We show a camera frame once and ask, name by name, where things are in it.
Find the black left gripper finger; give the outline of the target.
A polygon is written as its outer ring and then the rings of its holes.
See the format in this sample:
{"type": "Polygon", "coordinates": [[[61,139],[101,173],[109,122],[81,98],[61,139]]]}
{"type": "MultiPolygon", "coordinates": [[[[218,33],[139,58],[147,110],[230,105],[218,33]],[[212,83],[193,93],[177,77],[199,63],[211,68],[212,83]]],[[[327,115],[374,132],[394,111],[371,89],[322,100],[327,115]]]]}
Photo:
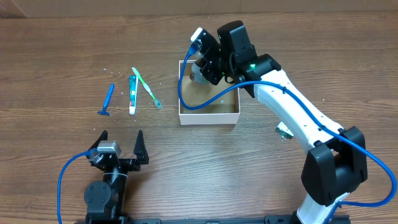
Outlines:
{"type": "Polygon", "coordinates": [[[133,153],[136,155],[136,160],[139,164],[148,164],[149,155],[144,143],[144,135],[142,130],[139,130],[133,153]]]}
{"type": "Polygon", "coordinates": [[[89,148],[89,150],[96,149],[101,141],[106,141],[108,139],[108,132],[104,130],[99,138],[94,142],[94,144],[89,148]]]}

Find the clear soap pump bottle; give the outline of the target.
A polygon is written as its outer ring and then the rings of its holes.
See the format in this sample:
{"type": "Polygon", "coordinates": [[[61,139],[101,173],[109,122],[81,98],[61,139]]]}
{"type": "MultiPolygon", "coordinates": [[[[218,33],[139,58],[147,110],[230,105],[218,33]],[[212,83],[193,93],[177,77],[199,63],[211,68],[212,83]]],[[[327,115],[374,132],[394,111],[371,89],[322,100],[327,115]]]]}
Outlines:
{"type": "Polygon", "coordinates": [[[191,66],[191,81],[199,84],[209,84],[210,82],[202,75],[199,65],[196,62],[192,63],[191,66]]]}

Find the blue disposable razor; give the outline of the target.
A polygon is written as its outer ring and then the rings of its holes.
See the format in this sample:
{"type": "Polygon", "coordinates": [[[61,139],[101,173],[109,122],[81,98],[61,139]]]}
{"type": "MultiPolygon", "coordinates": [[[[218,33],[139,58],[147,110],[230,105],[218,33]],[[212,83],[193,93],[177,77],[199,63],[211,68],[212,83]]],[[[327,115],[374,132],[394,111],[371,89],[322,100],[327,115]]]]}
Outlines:
{"type": "Polygon", "coordinates": [[[113,91],[114,91],[114,84],[112,83],[112,84],[110,84],[106,98],[104,99],[102,110],[98,111],[98,114],[109,116],[109,113],[107,112],[107,108],[109,106],[109,102],[111,101],[113,91]]]}

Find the green toothbrush with cap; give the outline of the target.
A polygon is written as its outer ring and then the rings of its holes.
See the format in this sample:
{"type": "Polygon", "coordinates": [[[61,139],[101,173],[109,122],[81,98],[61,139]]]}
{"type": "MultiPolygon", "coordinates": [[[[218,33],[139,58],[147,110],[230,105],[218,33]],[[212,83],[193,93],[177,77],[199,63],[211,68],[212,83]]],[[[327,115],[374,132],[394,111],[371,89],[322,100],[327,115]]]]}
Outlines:
{"type": "Polygon", "coordinates": [[[135,67],[132,67],[132,71],[137,76],[138,80],[142,83],[142,86],[144,87],[145,91],[148,92],[148,94],[153,99],[155,107],[158,110],[161,110],[163,108],[162,103],[160,102],[160,100],[158,98],[155,97],[155,95],[153,94],[153,92],[150,89],[149,85],[144,81],[144,79],[142,78],[142,76],[139,73],[139,71],[135,67]]]}

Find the green white toothpaste tube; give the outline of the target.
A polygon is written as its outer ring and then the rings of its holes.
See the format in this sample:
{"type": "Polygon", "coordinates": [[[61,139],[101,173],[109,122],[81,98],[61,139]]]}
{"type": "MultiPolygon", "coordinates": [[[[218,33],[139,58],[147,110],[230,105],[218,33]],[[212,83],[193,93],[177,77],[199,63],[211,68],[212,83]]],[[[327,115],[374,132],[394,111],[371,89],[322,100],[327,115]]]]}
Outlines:
{"type": "Polygon", "coordinates": [[[136,101],[137,101],[137,82],[138,78],[135,75],[129,77],[129,114],[135,115],[136,101]]]}

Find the green white soap bar pack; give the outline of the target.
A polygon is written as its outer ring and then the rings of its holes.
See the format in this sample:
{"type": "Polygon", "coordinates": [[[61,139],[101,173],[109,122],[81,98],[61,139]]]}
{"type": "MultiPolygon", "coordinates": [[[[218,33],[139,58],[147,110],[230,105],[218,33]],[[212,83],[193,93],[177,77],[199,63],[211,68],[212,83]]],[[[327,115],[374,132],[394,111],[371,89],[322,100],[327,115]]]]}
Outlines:
{"type": "Polygon", "coordinates": [[[276,129],[276,133],[278,133],[282,139],[292,139],[294,137],[294,134],[291,132],[291,130],[281,121],[276,129]]]}

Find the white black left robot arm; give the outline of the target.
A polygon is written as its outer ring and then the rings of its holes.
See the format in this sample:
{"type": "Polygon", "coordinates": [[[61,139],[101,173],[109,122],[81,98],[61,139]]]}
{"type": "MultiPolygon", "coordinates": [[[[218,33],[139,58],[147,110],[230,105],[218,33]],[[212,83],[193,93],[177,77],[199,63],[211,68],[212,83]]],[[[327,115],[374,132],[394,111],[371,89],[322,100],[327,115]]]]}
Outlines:
{"type": "Polygon", "coordinates": [[[135,158],[121,158],[117,141],[108,139],[103,131],[89,148],[87,158],[93,167],[103,171],[103,179],[87,186],[84,200],[87,205],[86,223],[132,223],[123,212],[124,196],[129,172],[139,172],[149,163],[143,132],[139,131],[134,146],[135,158]]]}

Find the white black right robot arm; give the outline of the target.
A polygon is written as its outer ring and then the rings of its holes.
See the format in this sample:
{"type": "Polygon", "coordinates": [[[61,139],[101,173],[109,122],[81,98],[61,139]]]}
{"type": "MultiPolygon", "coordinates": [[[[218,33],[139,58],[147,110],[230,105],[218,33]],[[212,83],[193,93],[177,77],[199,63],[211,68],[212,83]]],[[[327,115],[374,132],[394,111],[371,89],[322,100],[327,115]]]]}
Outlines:
{"type": "Polygon", "coordinates": [[[333,207],[368,178],[366,156],[341,138],[364,147],[363,133],[356,127],[345,129],[325,116],[294,87],[274,58],[258,55],[242,21],[227,23],[217,33],[214,38],[199,27],[191,36],[191,51],[200,57],[191,79],[217,85],[232,78],[235,85],[270,108],[306,155],[301,180],[307,196],[289,222],[336,222],[333,207]]]}

